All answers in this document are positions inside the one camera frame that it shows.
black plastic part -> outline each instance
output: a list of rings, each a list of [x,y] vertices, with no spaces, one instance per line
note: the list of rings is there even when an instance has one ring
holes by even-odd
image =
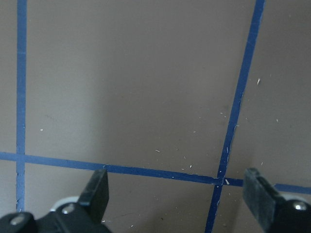
[[[22,217],[23,220],[16,225],[11,224],[11,220],[15,217]],[[22,212],[8,214],[0,219],[0,232],[3,233],[36,233],[37,226],[34,216],[31,213]]]
[[[27,212],[8,214],[0,219],[0,233],[111,233],[101,224],[108,193],[107,172],[97,170],[77,203],[66,203],[38,220]],[[12,224],[15,217],[22,218]]]
[[[68,205],[72,205],[74,210],[64,214],[62,210]],[[94,224],[85,209],[77,203],[64,204],[54,214],[63,233],[110,233],[104,225]]]
[[[255,168],[245,171],[243,198],[266,233],[311,233],[311,206],[300,198],[286,200]]]
[[[108,201],[107,171],[96,170],[81,193],[78,203],[84,207],[94,223],[101,223]]]
[[[305,203],[305,210],[294,208],[299,200],[288,200],[278,211],[269,233],[311,233],[311,207]]]

blue tape line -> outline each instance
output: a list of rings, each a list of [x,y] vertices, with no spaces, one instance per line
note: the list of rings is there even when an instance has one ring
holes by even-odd
[[[223,147],[222,155],[220,158],[220,163],[219,163],[219,168],[218,168],[218,173],[217,173],[217,177],[222,179],[222,183],[224,183],[225,174],[227,171],[227,164],[228,164],[229,154],[231,150],[231,143],[232,143],[232,139],[234,136],[235,128],[238,123],[241,101],[242,101],[243,93],[246,87],[249,69],[252,63],[252,58],[253,58],[253,54],[255,50],[255,44],[256,44],[256,40],[257,40],[259,28],[260,28],[260,23],[261,23],[261,18],[262,18],[262,13],[264,9],[264,4],[265,4],[265,0],[256,1],[253,18],[252,18],[248,38],[247,38],[243,62],[242,62],[241,70],[240,70],[240,76],[239,76],[239,80],[238,80],[238,84],[237,84],[237,88],[236,88],[236,92],[235,92],[235,96],[234,96],[234,100],[233,100],[233,104],[231,108],[229,124],[227,128],[227,133],[225,136],[224,147]],[[214,188],[212,201],[211,201],[209,212],[208,212],[205,233],[212,232],[214,222],[215,222],[215,217],[217,214],[218,204],[220,201],[221,192],[222,192],[222,188],[220,187]]]
[[[107,169],[108,172],[111,172],[111,173],[158,177],[158,178],[166,178],[166,179],[181,180],[181,181],[191,181],[191,182],[197,182],[197,183],[208,183],[208,184],[218,183],[220,184],[219,179],[209,177],[209,176],[190,175],[190,174],[181,173],[181,172],[163,171],[163,170],[155,170],[155,169],[147,169],[147,168],[139,168],[139,167],[96,164],[96,163],[47,158],[47,157],[40,157],[40,156],[33,156],[33,155],[25,155],[25,162],[32,163],[32,164],[61,166],[61,167],[86,169],[86,170],[97,170],[97,169],[102,169],[104,167],[105,169]]]
[[[25,207],[25,162],[16,162],[16,210],[18,212],[23,211]]]
[[[0,152],[1,160],[17,161],[19,156],[19,154]]]
[[[17,211],[24,210],[25,199],[25,122],[26,122],[26,47],[27,47],[27,0],[17,1],[17,109],[16,153],[21,160],[16,164]]]
[[[277,183],[274,187],[280,192],[311,194],[311,187],[301,187],[296,185],[280,184]]]
[[[207,183],[207,184],[218,185],[218,186],[221,186],[221,183],[222,183],[221,179],[213,178],[209,176],[190,175],[190,174],[185,174],[185,173],[180,173],[180,172],[171,172],[171,171],[163,171],[163,170],[155,170],[155,169],[139,168],[139,167],[105,165],[105,164],[89,163],[89,162],[74,161],[74,160],[40,157],[40,156],[34,156],[34,155],[20,156],[19,154],[7,153],[7,152],[0,152],[0,160],[47,165],[47,166],[67,167],[67,168],[75,168],[75,169],[83,169],[83,170],[97,170],[97,169],[102,169],[104,167],[105,169],[108,170],[108,172],[111,172],[111,173],[158,177],[158,178],[164,178],[164,179],[174,179],[174,180],[190,181],[190,182],[197,182],[197,183]],[[229,184],[224,183],[223,185],[236,186],[236,187],[243,186],[243,180],[241,179],[233,179],[233,178],[227,178],[227,177],[225,179],[228,180]],[[301,194],[311,195],[311,187],[302,187],[302,186],[296,186],[296,185],[277,183],[275,184],[275,188],[280,192],[291,192],[291,193],[301,193]]]
[[[25,154],[27,1],[17,1],[16,153]]]

metal screw head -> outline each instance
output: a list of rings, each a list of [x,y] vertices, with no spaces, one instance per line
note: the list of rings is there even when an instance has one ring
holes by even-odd
[[[22,221],[24,221],[25,216],[23,214],[19,214],[16,217],[14,217],[11,221],[10,224],[11,225],[18,225],[20,224]]]
[[[295,201],[293,205],[296,210],[305,211],[307,209],[307,205],[302,201]]]
[[[71,213],[72,211],[74,211],[74,205],[72,203],[62,209],[62,213],[65,215]]]

gray surface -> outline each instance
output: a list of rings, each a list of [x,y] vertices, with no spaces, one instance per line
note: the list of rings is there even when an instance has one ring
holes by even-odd
[[[15,162],[0,160],[0,217],[16,211]]]
[[[243,200],[242,188],[234,186],[223,187],[213,232],[263,232]]]
[[[0,151],[15,152],[17,1],[0,1]]]
[[[79,196],[93,171],[26,164],[25,210],[43,217],[58,200]]]
[[[255,166],[272,183],[311,186],[310,10],[310,1],[266,3],[228,177]]]
[[[215,176],[254,1],[76,3],[28,1],[26,153]]]
[[[41,217],[63,197],[79,195],[92,172],[26,165],[26,210]],[[204,232],[213,186],[108,174],[110,200],[103,221],[118,233]]]

screw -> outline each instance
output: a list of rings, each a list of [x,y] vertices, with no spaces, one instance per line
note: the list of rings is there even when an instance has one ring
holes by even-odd
[[[71,213],[74,210],[74,205],[72,203],[70,203],[69,205],[67,205],[66,207],[64,207],[62,209],[62,213],[67,215],[69,213]]]
[[[296,210],[304,211],[307,209],[307,205],[302,201],[295,201],[293,205]]]
[[[19,214],[16,217],[14,217],[11,221],[10,224],[11,225],[18,225],[20,224],[22,221],[24,221],[25,216],[23,214]]]

